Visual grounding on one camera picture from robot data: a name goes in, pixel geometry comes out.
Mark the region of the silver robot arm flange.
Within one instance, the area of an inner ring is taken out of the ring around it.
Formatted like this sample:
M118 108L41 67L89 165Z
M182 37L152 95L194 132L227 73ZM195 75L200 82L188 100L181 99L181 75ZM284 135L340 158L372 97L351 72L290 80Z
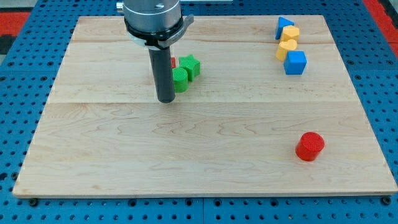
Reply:
M116 9L132 41L151 50L169 48L194 23L193 14L183 16L179 0L122 0Z

